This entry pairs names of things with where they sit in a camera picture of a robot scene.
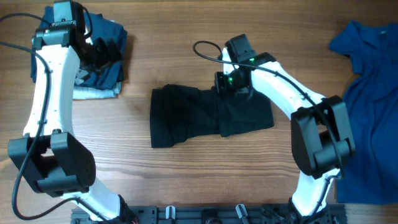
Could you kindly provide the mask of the black polo shirt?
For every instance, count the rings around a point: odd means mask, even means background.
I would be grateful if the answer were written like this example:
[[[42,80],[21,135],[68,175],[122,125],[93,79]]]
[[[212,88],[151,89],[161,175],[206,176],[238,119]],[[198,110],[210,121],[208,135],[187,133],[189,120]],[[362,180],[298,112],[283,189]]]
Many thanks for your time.
[[[274,126],[271,101],[261,93],[221,96],[216,88],[182,85],[153,89],[151,147],[172,147],[196,136],[228,137]]]

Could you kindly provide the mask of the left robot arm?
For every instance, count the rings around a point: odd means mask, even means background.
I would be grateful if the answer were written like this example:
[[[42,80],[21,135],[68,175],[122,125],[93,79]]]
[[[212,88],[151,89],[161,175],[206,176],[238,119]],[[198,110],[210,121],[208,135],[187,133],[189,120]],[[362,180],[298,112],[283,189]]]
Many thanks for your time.
[[[37,61],[34,100],[23,137],[9,141],[8,154],[38,194],[72,201],[100,223],[128,223],[123,198],[97,177],[92,153],[74,136],[72,104],[80,69],[102,70],[121,60],[113,40],[88,42],[88,12],[74,1],[53,5],[54,21],[36,30],[30,53]]]

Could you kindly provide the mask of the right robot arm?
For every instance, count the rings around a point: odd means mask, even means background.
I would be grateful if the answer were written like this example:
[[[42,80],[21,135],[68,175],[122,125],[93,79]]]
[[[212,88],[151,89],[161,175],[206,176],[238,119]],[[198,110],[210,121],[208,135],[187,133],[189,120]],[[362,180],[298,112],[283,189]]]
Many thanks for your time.
[[[292,155],[300,169],[292,210],[300,222],[318,218],[326,209],[331,182],[342,178],[344,166],[356,154],[344,101],[299,83],[271,54],[257,54],[244,34],[227,41],[220,52],[223,71],[215,78],[220,93],[254,90],[290,120]]]

